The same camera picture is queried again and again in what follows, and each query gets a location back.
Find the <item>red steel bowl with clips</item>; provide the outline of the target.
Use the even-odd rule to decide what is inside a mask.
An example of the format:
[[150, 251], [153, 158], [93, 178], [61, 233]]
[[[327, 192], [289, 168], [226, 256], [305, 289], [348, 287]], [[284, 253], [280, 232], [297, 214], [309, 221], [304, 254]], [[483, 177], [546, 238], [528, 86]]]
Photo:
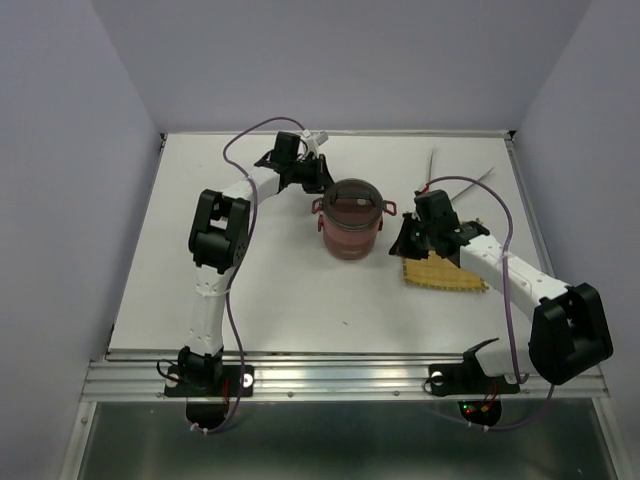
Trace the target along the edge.
[[342, 247], [371, 246], [384, 222], [378, 219], [365, 229], [346, 230], [331, 223], [326, 217], [318, 219], [318, 231], [326, 245]]

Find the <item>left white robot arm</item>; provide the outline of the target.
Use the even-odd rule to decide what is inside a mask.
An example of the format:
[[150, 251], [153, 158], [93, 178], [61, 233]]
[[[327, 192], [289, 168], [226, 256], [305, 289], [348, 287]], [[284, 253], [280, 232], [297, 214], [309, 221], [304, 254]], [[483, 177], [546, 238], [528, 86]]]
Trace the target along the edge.
[[177, 375], [199, 393], [215, 392], [222, 382], [222, 322], [227, 294], [243, 261], [261, 202], [291, 184], [320, 194], [333, 184], [319, 147], [324, 131], [280, 131], [273, 148], [243, 178], [221, 190], [204, 190], [198, 198], [188, 249], [196, 273], [196, 295], [189, 336], [177, 358]]

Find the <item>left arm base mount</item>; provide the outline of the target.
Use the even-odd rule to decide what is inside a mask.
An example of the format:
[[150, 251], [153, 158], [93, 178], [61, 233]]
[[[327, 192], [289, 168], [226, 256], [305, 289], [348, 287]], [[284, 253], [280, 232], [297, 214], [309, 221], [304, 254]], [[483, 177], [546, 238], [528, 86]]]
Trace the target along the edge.
[[180, 379], [178, 368], [170, 365], [162, 377], [165, 380], [163, 396], [186, 402], [185, 418], [190, 429], [211, 435], [230, 424], [240, 400], [253, 396], [255, 368], [253, 365], [224, 365], [218, 380], [197, 384]]

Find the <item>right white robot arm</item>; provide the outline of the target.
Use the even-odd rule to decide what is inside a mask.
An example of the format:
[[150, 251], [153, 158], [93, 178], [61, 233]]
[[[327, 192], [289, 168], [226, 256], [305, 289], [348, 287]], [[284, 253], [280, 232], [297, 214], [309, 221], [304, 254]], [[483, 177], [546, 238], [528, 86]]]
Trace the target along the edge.
[[416, 192], [413, 210], [402, 218], [390, 255], [423, 260], [435, 254], [503, 297], [506, 360], [464, 361], [460, 378], [466, 387], [482, 390], [505, 374], [522, 382], [532, 373], [562, 385], [612, 357], [604, 306], [592, 285], [570, 285], [511, 254], [484, 225], [460, 221], [442, 190]]

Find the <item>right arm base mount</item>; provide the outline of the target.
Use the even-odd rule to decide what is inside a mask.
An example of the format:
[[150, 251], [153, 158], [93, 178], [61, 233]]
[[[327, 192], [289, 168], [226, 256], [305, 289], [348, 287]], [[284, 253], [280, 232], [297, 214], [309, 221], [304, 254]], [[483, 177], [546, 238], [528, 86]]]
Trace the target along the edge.
[[520, 385], [509, 383], [504, 376], [489, 377], [473, 362], [461, 362], [430, 366], [422, 389], [435, 397], [461, 396], [462, 419], [490, 429], [502, 417], [500, 396], [519, 393]]

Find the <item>grey lid with red clips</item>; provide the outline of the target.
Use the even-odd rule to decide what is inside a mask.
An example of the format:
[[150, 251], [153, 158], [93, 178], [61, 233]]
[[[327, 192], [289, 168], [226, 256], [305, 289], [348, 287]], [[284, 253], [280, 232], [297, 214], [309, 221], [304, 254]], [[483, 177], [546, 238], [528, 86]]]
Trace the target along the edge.
[[330, 224], [344, 231], [359, 232], [380, 228], [384, 214], [396, 216], [397, 205], [385, 200], [371, 183], [345, 179], [330, 186], [311, 204], [312, 214], [321, 214]]

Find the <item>yellow bamboo mat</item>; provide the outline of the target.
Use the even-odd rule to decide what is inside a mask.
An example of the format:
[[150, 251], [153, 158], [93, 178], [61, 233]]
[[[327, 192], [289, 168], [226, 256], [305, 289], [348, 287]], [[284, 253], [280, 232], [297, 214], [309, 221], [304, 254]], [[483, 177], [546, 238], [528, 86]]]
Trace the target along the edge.
[[389, 254], [402, 260], [406, 284], [451, 292], [484, 293], [489, 289], [481, 277], [438, 255], [425, 229], [410, 212], [404, 213], [402, 218], [399, 235]]

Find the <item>red steel lunch bowl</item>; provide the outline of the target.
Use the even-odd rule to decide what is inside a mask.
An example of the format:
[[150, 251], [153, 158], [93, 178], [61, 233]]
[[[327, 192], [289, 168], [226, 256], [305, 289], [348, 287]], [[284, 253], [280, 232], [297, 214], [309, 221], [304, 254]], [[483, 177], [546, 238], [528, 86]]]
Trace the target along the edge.
[[367, 241], [360, 244], [341, 244], [328, 240], [325, 247], [329, 253], [340, 260], [357, 261], [365, 258], [373, 249], [375, 241]]

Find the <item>metal tongs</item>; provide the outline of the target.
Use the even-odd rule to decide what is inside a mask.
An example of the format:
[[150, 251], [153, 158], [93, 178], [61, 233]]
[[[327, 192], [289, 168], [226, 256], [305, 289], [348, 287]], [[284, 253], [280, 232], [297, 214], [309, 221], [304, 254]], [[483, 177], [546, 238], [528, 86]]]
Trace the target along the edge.
[[[462, 170], [454, 170], [449, 165], [444, 165], [445, 169], [439, 169], [438, 165], [441, 163], [439, 160], [440, 148], [434, 145], [430, 149], [430, 153], [427, 157], [425, 167], [425, 184], [423, 187], [419, 187], [420, 191], [431, 191], [436, 188], [446, 190], [452, 203], [456, 202], [471, 190], [478, 187], [477, 183], [486, 182], [494, 173], [495, 166], [483, 167], [476, 164], [469, 168], [463, 168]], [[465, 180], [447, 180], [434, 184], [437, 178], [445, 176], [460, 176], [465, 177]]]

